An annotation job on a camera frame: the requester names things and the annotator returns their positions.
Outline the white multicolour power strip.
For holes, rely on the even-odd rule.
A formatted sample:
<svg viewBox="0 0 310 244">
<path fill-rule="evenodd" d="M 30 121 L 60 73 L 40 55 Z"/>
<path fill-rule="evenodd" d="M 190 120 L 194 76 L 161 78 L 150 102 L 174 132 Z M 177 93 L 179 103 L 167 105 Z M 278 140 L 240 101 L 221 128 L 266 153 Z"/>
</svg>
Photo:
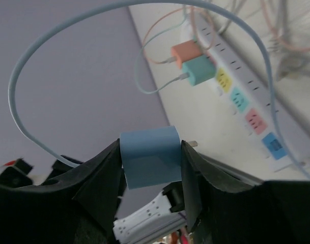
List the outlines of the white multicolour power strip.
<svg viewBox="0 0 310 244">
<path fill-rule="evenodd" d="M 213 33 L 203 16 L 195 13 L 193 17 L 193 20 L 186 17 L 182 37 L 192 37 L 197 33 L 201 44 L 210 47 L 208 54 L 216 65 L 213 89 L 232 107 L 250 140 L 263 152 L 273 171 L 290 166 L 292 161 L 280 142 L 271 116 L 268 88 L 235 49 L 220 35 Z M 289 151 L 302 167 L 310 167 L 310 136 L 278 100 L 274 101 L 274 107 Z"/>
</svg>

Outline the pink charger plug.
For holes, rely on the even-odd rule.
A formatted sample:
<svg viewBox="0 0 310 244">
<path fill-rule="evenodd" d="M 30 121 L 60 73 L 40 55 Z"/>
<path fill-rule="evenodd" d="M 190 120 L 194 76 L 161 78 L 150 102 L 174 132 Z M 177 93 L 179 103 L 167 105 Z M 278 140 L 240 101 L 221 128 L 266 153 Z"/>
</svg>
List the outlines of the pink charger plug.
<svg viewBox="0 0 310 244">
<path fill-rule="evenodd" d="M 194 40 L 189 40 L 171 47 L 171 55 L 176 59 L 176 64 L 179 69 L 182 69 L 183 63 L 203 55 L 198 43 Z"/>
</svg>

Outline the teal charger plug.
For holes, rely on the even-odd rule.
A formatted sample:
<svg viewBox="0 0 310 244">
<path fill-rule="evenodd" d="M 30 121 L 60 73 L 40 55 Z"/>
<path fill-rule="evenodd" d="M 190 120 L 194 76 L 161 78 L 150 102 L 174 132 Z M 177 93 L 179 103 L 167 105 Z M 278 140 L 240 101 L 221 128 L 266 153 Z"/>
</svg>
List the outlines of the teal charger plug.
<svg viewBox="0 0 310 244">
<path fill-rule="evenodd" d="M 215 77 L 216 67 L 211 60 L 205 56 L 199 56 L 182 64 L 183 73 L 188 74 L 191 86 L 196 86 Z"/>
</svg>

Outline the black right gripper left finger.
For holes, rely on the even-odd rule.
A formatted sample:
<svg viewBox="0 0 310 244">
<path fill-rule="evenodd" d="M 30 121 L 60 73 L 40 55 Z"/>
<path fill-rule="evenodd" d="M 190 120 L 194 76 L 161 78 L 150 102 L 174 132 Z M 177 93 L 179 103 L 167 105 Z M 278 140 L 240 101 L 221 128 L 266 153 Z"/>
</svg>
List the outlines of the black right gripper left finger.
<svg viewBox="0 0 310 244">
<path fill-rule="evenodd" d="M 108 156 L 121 157 L 118 141 L 68 172 L 79 186 L 0 185 L 0 243 L 108 243 L 98 223 L 73 199 Z"/>
</svg>

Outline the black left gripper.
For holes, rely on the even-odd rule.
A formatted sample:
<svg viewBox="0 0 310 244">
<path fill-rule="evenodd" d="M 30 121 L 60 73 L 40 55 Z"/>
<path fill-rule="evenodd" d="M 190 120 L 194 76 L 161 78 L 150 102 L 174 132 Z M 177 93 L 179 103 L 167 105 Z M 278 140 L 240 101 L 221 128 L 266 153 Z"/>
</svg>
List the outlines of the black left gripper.
<svg viewBox="0 0 310 244">
<path fill-rule="evenodd" d="M 65 163 L 56 160 L 52 167 L 51 172 L 47 176 L 46 180 L 41 183 L 42 186 L 79 186 L 79 182 L 76 175 L 68 173 L 74 168 L 66 165 Z"/>
</svg>

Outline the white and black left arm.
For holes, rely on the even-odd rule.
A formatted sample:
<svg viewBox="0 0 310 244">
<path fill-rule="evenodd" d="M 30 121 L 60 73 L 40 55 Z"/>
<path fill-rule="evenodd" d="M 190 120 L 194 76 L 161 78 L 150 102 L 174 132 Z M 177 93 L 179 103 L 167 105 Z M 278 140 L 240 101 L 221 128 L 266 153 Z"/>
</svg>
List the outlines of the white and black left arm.
<svg viewBox="0 0 310 244">
<path fill-rule="evenodd" d="M 101 227 L 108 243 L 148 243 L 185 222 L 182 183 L 173 182 L 148 204 L 117 219 L 126 190 L 120 156 L 108 156 L 97 175 L 90 177 L 73 199 Z"/>
</svg>

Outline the blue charger plug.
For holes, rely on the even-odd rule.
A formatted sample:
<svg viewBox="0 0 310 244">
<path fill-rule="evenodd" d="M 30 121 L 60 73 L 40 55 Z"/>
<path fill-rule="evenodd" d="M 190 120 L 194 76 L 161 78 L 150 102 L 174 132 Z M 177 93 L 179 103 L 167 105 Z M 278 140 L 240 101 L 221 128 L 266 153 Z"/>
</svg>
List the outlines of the blue charger plug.
<svg viewBox="0 0 310 244">
<path fill-rule="evenodd" d="M 174 126 L 121 133 L 120 153 L 130 190 L 181 180 L 182 146 Z"/>
</svg>

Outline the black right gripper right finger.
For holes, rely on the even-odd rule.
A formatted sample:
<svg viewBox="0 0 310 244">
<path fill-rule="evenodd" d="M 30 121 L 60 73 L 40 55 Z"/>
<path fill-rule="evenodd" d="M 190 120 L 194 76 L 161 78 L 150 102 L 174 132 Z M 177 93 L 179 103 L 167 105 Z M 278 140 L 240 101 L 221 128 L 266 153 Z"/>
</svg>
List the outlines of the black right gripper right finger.
<svg viewBox="0 0 310 244">
<path fill-rule="evenodd" d="M 181 143 L 187 226 L 195 243 L 310 243 L 310 181 L 246 184 Z"/>
</svg>

